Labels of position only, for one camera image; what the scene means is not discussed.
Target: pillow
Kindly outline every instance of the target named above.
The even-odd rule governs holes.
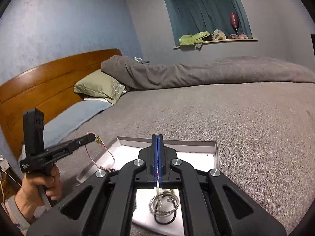
[[[90,96],[85,97],[83,100],[84,101],[97,100],[97,101],[102,101],[102,102],[109,103],[105,98],[94,98],[94,97],[90,97]]]
[[[85,76],[74,85],[75,93],[86,94],[95,98],[105,98],[113,105],[122,95],[125,86],[100,69]]]

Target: black handheld device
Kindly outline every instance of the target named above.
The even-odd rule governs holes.
[[[194,169],[164,146],[162,135],[153,135],[151,146],[120,170],[96,171],[33,223],[27,235],[128,236],[137,189],[153,189],[157,172],[162,189],[179,189],[185,236],[287,235],[280,222],[220,170]]]
[[[20,161],[23,173],[40,173],[50,176],[54,162],[70,155],[80,146],[95,140],[94,134],[87,134],[80,138],[70,140],[44,148],[44,114],[38,109],[32,109],[23,114],[23,133],[26,157]],[[38,191],[44,201],[46,209],[49,210],[56,204],[45,194],[45,186],[38,186]]]

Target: pink balloon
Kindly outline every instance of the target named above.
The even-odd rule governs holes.
[[[238,28],[238,16],[237,16],[237,13],[230,12],[229,17],[230,17],[231,25],[237,29]]]

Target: blue wall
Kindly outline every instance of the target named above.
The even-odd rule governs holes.
[[[142,56],[126,0],[12,0],[0,18],[0,85],[40,64],[109,48]],[[2,132],[1,153],[9,156]]]

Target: window sill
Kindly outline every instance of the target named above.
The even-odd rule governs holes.
[[[253,38],[253,39],[224,39],[224,40],[217,40],[217,41],[206,41],[206,42],[204,42],[203,45],[211,44],[211,43],[221,43],[221,42],[258,42],[258,39],[257,38]],[[183,47],[193,47],[193,45],[175,46],[175,47],[173,47],[173,50],[180,49]]]

